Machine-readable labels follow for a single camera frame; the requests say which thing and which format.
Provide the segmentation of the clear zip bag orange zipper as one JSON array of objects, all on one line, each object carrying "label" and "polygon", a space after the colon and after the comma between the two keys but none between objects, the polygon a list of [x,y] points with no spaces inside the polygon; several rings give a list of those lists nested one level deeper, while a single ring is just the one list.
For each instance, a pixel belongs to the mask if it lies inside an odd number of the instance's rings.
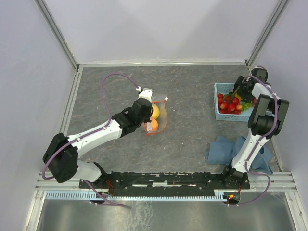
[{"label": "clear zip bag orange zipper", "polygon": [[156,119],[158,122],[158,129],[156,131],[151,131],[151,122],[143,123],[143,130],[146,132],[146,135],[154,135],[165,130],[168,123],[168,114],[166,108],[166,102],[168,97],[166,95],[156,95],[152,99],[152,104],[156,104],[160,109],[160,116]]}]

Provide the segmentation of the orange peach fruit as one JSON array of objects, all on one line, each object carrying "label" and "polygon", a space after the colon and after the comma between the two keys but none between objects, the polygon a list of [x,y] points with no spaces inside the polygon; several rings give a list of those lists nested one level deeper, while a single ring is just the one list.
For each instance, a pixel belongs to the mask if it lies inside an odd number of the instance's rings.
[{"label": "orange peach fruit", "polygon": [[151,131],[156,131],[158,129],[158,122],[155,118],[151,117]]}]

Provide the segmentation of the red cherry bunch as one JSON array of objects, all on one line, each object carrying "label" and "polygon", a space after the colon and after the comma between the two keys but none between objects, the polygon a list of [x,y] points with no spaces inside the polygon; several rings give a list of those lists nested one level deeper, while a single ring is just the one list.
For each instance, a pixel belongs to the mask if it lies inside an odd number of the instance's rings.
[{"label": "red cherry bunch", "polygon": [[236,114],[239,115],[242,111],[241,101],[231,95],[219,93],[217,95],[218,112],[221,114]]}]

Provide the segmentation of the yellow mango fruit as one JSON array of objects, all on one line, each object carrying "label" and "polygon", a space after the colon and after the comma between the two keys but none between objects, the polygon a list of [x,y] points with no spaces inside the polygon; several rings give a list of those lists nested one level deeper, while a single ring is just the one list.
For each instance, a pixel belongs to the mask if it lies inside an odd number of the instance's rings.
[{"label": "yellow mango fruit", "polygon": [[157,119],[160,116],[160,109],[158,108],[156,104],[152,104],[152,109],[153,109],[153,113],[151,117],[154,119]]}]

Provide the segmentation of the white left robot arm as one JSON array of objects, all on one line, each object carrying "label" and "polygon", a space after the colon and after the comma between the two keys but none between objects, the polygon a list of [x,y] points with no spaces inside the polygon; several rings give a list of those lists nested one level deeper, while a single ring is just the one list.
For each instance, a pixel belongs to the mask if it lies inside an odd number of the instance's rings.
[{"label": "white left robot arm", "polygon": [[42,178],[55,179],[58,183],[79,179],[97,188],[104,186],[106,172],[103,168],[94,162],[81,161],[80,158],[106,142],[133,133],[142,123],[150,121],[152,112],[152,100],[139,98],[131,107],[92,129],[70,136],[56,134],[42,158],[45,164]]}]

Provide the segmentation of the green grape bunch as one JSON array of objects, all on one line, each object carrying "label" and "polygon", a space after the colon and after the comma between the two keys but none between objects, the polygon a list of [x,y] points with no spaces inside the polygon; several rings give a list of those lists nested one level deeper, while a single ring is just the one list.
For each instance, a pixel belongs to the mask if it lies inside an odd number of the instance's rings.
[{"label": "green grape bunch", "polygon": [[246,111],[246,110],[250,109],[253,106],[253,104],[252,104],[252,102],[241,101],[241,106],[242,106],[241,111]]}]

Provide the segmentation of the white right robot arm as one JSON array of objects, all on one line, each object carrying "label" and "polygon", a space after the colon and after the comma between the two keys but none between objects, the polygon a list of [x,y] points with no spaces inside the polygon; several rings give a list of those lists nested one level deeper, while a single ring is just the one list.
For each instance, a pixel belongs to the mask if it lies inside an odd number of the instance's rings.
[{"label": "white right robot arm", "polygon": [[226,188],[248,185],[248,172],[258,152],[282,130],[290,102],[278,97],[267,80],[266,68],[256,66],[248,77],[240,76],[234,84],[234,93],[257,102],[248,120],[245,142],[220,177]]}]

